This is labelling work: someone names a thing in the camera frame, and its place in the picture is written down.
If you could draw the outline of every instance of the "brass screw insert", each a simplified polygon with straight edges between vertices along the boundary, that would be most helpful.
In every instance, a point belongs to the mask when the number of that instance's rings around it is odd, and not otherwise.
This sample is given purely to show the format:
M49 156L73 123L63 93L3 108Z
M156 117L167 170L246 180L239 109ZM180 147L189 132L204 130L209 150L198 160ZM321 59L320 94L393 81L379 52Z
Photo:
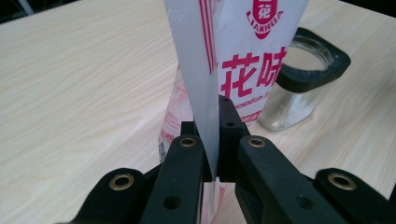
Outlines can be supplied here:
M247 142L253 147L265 147L265 142L260 138L250 138Z
M108 185L114 190L125 190L132 186L134 177L130 174L115 175Z
M189 137L180 139L180 141L178 143L183 147L193 147L193 146L197 145L197 141L195 141L195 139L189 138Z
M329 174L328 179L330 183L339 189L354 190L357 187L355 182L347 175L332 173Z

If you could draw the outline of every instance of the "red chinese characters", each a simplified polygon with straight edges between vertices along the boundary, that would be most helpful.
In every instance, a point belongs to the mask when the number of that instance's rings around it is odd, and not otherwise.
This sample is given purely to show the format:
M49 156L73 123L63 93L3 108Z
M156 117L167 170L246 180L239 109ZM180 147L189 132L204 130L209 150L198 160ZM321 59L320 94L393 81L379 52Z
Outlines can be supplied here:
M230 61L222 63L222 69L226 69L225 82L221 84L220 91L224 96L230 97L232 90L237 90L238 97L244 97L252 93L253 86L248 86L247 81L256 77L256 87L273 86L277 74L282 66L282 60L286 56L285 47L282 47L277 53L264 53L260 56L253 56L247 53L245 58L240 58L235 54Z

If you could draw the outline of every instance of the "red stripe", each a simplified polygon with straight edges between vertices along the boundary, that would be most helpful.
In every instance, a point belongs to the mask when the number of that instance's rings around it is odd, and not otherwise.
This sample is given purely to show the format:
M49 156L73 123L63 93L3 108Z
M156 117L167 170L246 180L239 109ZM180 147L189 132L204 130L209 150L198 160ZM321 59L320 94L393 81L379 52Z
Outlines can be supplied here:
M208 29L208 40L209 40L209 55L210 55L210 73L213 72L213 43L212 43L212 12L210 11L210 7L208 7L207 0L205 1L205 11L206 11L206 28Z
M209 12L210 12L210 21L209 21L209 27L210 27L210 32L211 32L211 35L210 35L210 39L211 39L211 45L210 45L210 48L211 48L211 51L212 51L212 71L214 71L215 70L215 68L216 68L216 49L215 49L215 36L214 36L214 34L213 34L213 20L212 20L212 10L211 10L211 7L209 6Z
M203 8L203 1L205 1L205 0L200 0L199 5L200 5L200 9L201 9L201 20L202 20L202 25L203 25L203 30L204 30L206 57L207 57L207 62L209 64L209 72L212 73L211 66L210 66L211 60L210 60L210 56L209 56L209 46L208 46L208 43L207 43L208 41L207 41L207 37L206 37L207 30L206 30L206 23L205 23L205 16L204 16L205 8Z

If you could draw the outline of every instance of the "wooden table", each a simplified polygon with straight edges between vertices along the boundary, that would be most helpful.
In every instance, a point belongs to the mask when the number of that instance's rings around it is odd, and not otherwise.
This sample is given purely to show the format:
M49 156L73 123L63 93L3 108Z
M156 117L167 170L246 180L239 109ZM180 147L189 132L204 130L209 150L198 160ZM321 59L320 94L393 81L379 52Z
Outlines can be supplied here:
M271 133L302 173L396 182L396 20L311 0L301 26L352 65L309 119ZM177 56L163 2L83 0L0 25L0 223L71 220L107 172L158 164ZM244 223L226 192L216 223Z

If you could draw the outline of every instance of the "red logo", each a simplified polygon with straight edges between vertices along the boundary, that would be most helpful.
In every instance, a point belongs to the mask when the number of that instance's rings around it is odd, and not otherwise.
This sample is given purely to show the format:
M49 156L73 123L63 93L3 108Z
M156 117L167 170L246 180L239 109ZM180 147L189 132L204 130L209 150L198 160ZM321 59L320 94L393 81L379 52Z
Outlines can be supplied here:
M247 20L256 36L264 39L279 21L283 11L277 11L277 0L253 0L253 9L247 13Z

